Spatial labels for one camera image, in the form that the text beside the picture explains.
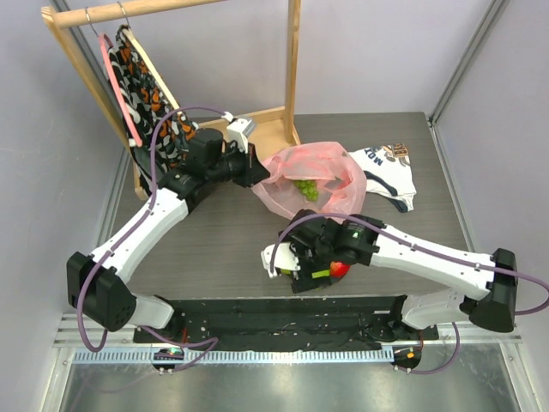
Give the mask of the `fake red strawberry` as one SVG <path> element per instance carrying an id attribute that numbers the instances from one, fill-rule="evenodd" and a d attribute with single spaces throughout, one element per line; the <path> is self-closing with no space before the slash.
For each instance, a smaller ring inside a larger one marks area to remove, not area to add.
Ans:
<path id="1" fill-rule="evenodd" d="M 350 268 L 350 265 L 344 264 L 343 262 L 331 262 L 329 266 L 329 275 L 333 278 L 340 279 L 348 273 Z"/>

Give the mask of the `fake green grapes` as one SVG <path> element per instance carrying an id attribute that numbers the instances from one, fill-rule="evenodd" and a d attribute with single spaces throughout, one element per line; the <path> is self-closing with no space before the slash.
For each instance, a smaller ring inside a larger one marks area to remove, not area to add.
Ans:
<path id="1" fill-rule="evenodd" d="M 319 197 L 316 180 L 294 180 L 294 186 L 309 202 L 316 202 Z"/>

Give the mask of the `pink plastic bag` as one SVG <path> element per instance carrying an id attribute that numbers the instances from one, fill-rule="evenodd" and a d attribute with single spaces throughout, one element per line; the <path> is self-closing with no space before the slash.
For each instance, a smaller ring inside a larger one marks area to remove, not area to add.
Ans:
<path id="1" fill-rule="evenodd" d="M 301 209 L 352 215 L 363 208 L 365 172 L 338 142 L 284 148 L 262 164 L 270 176 L 252 191 L 276 215 L 291 220 Z"/>

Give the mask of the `blue ceramic plate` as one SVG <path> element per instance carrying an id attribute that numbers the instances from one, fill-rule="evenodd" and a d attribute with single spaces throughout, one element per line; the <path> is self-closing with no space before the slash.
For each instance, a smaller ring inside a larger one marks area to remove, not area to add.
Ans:
<path id="1" fill-rule="evenodd" d="M 315 273 L 314 281 L 317 285 L 317 288 L 328 288 L 332 285 L 335 285 L 337 282 L 341 281 L 348 271 L 344 270 L 343 272 L 330 272 L 329 270 L 323 270 Z"/>

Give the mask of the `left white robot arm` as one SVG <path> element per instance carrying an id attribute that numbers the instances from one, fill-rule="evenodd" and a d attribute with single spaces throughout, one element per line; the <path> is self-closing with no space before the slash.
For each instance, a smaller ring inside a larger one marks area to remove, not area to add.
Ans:
<path id="1" fill-rule="evenodd" d="M 250 142 L 250 126 L 229 124 L 225 132 L 200 129 L 183 163 L 163 173 L 142 208 L 105 244 L 67 262 L 69 304 L 110 332 L 146 325 L 163 342 L 183 330 L 173 306 L 159 297 L 138 296 L 127 284 L 140 262 L 172 227 L 185 219 L 215 186 L 232 181 L 252 187 L 269 176 Z"/>

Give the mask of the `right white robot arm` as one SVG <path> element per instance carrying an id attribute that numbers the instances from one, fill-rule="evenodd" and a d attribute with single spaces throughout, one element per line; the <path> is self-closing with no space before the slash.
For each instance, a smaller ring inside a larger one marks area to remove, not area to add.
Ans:
<path id="1" fill-rule="evenodd" d="M 512 252 L 478 254 L 406 234 L 365 215 L 300 211 L 281 233 L 302 269 L 341 262 L 399 270 L 443 284 L 430 294 L 407 294 L 387 318 L 392 336 L 405 339 L 439 323 L 468 320 L 485 330 L 515 327 L 517 280 Z"/>

